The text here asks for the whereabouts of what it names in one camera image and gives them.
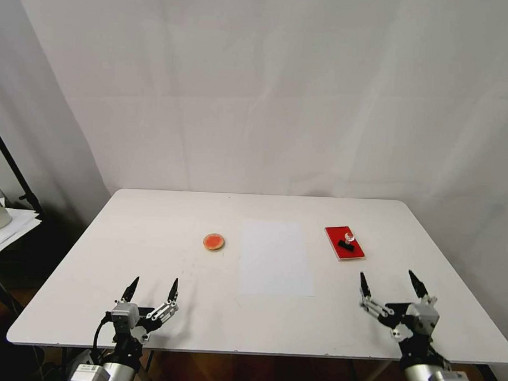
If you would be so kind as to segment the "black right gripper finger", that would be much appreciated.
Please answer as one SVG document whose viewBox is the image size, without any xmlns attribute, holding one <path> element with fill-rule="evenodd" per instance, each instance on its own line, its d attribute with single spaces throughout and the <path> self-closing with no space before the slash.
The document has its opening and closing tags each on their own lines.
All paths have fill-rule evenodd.
<svg viewBox="0 0 508 381">
<path fill-rule="evenodd" d="M 360 307 L 383 325 L 390 325 L 394 311 L 387 305 L 373 298 L 365 274 L 360 272 Z"/>
<path fill-rule="evenodd" d="M 412 270 L 408 272 L 410 281 L 413 285 L 414 292 L 422 304 L 434 306 L 437 302 L 437 297 L 430 296 L 425 284 L 414 274 Z"/>
</svg>

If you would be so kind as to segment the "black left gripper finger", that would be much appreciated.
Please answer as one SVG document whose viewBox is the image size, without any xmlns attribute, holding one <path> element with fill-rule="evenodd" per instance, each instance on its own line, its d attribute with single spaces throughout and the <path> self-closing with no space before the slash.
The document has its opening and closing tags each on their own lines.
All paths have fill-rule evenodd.
<svg viewBox="0 0 508 381">
<path fill-rule="evenodd" d="M 124 290 L 124 293 L 121 297 L 121 301 L 122 302 L 126 302 L 126 303 L 129 303 L 132 301 L 132 298 L 135 294 L 135 291 L 136 291 L 136 288 L 137 288 L 137 285 L 139 283 L 139 280 L 140 280 L 140 277 L 136 277 L 136 279 L 134 279 L 132 281 L 132 283 L 127 286 Z"/>
<path fill-rule="evenodd" d="M 160 321 L 165 323 L 178 311 L 179 309 L 177 305 L 178 285 L 179 278 L 176 278 L 169 291 L 167 300 L 163 304 L 151 310 L 146 315 L 145 317 L 146 319 L 152 322 Z"/>
</svg>

